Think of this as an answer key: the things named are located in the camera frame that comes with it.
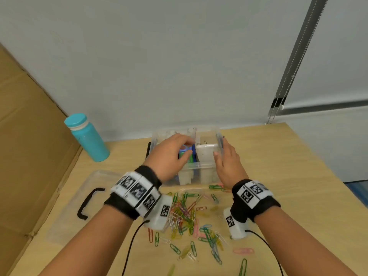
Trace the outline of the white roller blind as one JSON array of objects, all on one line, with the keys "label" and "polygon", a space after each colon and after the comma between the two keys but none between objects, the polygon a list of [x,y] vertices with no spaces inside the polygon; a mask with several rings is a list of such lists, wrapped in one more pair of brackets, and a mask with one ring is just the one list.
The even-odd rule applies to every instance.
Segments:
[{"label": "white roller blind", "polygon": [[368,0],[328,0],[284,109],[368,101]]}]

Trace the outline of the black wristband with marker blocks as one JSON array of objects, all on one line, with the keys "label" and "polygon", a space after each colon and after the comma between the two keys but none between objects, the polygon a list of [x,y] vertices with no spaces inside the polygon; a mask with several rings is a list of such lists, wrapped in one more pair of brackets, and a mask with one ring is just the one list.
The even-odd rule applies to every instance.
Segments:
[{"label": "black wristband with marker blocks", "polygon": [[223,217],[233,240],[247,236],[255,217],[271,207],[281,208],[273,193],[261,182],[244,179],[232,188],[232,205],[223,210]]},{"label": "black wristband with marker blocks", "polygon": [[124,174],[112,186],[104,205],[113,207],[132,220],[142,217],[145,227],[161,231],[168,222],[173,202],[170,195],[159,191],[161,184],[155,172],[142,165]]}]

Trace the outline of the white inner tray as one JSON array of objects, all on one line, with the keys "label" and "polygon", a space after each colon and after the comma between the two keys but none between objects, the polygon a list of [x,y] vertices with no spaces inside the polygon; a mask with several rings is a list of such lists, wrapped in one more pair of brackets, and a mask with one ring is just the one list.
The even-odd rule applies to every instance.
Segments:
[{"label": "white inner tray", "polygon": [[199,163],[214,164],[214,152],[220,152],[218,144],[196,144],[196,156]]}]

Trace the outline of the clear plastic organizer box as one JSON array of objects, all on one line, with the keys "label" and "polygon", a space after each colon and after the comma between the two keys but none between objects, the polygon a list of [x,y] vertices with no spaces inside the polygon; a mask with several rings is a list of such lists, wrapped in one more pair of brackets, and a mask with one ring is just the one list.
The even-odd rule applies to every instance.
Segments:
[{"label": "clear plastic organizer box", "polygon": [[190,127],[178,126],[176,128],[160,129],[152,134],[152,139],[147,149],[146,156],[148,156],[152,150],[165,139],[172,135],[180,133],[188,135],[195,139],[195,143],[192,146],[184,146],[180,150],[192,150],[194,162],[186,164],[181,171],[179,171],[173,178],[164,182],[162,185],[188,185],[188,184],[207,184],[213,185],[219,182],[218,175],[214,164],[202,164],[199,163],[196,156],[196,144],[218,144],[220,148],[220,154],[223,153],[223,136],[217,127],[195,125]]}]

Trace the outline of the teal water bottle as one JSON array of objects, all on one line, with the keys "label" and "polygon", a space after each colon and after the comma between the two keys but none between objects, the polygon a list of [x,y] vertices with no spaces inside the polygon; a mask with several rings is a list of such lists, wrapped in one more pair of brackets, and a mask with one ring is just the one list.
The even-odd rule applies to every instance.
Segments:
[{"label": "teal water bottle", "polygon": [[94,162],[102,162],[109,157],[110,151],[85,114],[72,114],[64,123]]}]

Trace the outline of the pile of coloured paper clips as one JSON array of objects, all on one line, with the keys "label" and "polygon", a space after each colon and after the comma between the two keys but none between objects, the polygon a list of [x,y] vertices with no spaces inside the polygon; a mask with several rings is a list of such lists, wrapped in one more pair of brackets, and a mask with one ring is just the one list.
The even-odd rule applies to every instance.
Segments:
[{"label": "pile of coloured paper clips", "polygon": [[147,276],[251,276],[249,254],[228,225],[232,194],[220,184],[169,192],[167,226],[154,231],[154,268]]}]

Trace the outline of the person's left forearm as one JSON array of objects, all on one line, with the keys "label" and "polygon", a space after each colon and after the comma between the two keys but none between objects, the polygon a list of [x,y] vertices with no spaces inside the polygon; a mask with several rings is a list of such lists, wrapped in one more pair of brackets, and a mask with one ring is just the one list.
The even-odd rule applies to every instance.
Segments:
[{"label": "person's left forearm", "polygon": [[38,276],[106,276],[139,214],[104,205]]}]

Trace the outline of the person's left hand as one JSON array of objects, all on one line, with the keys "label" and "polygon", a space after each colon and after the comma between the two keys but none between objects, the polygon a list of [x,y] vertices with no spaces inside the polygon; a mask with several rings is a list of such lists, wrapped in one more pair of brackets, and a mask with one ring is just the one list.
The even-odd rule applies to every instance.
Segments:
[{"label": "person's left hand", "polygon": [[173,178],[182,168],[178,162],[178,153],[184,146],[192,146],[195,140],[188,135],[174,134],[158,144],[143,162],[162,182]]}]

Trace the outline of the person's right hand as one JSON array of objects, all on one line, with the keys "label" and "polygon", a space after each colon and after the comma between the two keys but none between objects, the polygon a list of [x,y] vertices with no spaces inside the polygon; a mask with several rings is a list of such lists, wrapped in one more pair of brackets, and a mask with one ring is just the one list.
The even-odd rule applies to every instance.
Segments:
[{"label": "person's right hand", "polygon": [[249,180],[239,154],[236,152],[234,146],[229,144],[228,140],[223,137],[223,170],[216,170],[221,183],[227,189],[232,189],[238,182],[242,180]]}]

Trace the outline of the grey blind bottom rail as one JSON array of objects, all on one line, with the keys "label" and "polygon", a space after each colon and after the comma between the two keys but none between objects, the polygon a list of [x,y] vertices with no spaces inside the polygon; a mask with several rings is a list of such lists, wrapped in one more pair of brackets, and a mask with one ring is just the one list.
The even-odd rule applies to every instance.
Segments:
[{"label": "grey blind bottom rail", "polygon": [[351,102],[340,102],[333,104],[322,104],[322,105],[314,105],[314,106],[303,106],[303,107],[285,107],[280,106],[279,111],[275,116],[286,116],[293,114],[306,114],[306,113],[314,113],[321,111],[332,111],[332,110],[342,110],[342,109],[350,109],[357,107],[368,106],[368,99],[359,100],[359,101],[351,101]]}]

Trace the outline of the brown cardboard sheet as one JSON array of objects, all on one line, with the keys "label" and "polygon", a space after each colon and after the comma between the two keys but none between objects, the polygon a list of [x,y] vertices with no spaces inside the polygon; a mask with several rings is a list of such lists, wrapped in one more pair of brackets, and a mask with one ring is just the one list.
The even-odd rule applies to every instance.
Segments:
[{"label": "brown cardboard sheet", "polygon": [[0,276],[38,233],[79,157],[65,119],[0,44]]}]

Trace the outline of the person's right forearm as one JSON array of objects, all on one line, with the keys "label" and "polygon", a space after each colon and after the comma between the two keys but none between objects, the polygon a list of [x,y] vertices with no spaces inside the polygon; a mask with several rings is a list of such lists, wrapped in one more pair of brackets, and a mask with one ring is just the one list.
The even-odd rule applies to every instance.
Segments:
[{"label": "person's right forearm", "polygon": [[280,207],[254,221],[288,276],[357,276]]}]

